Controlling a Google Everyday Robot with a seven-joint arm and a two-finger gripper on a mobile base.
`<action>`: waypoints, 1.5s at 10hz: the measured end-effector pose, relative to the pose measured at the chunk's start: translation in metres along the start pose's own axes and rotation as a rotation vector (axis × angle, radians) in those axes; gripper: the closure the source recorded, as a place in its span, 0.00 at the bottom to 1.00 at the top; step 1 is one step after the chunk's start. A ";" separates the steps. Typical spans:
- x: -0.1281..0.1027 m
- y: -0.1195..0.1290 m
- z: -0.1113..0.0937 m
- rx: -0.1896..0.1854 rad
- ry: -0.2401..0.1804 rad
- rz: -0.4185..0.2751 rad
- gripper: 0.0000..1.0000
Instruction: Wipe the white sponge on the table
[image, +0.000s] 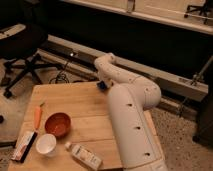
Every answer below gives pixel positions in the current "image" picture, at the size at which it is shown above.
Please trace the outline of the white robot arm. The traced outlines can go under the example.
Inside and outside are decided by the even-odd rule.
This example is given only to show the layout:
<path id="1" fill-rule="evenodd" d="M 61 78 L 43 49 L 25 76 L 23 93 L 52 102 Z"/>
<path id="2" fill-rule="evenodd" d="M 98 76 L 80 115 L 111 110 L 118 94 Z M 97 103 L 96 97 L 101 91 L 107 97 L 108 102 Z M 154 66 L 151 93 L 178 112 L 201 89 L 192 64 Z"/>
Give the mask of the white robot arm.
<path id="1" fill-rule="evenodd" d="M 123 171 L 168 171 L 155 140 L 146 110 L 161 100 L 160 87 L 152 80 L 115 65 L 112 53 L 98 57 L 99 87 L 106 86 L 109 116 Z"/>

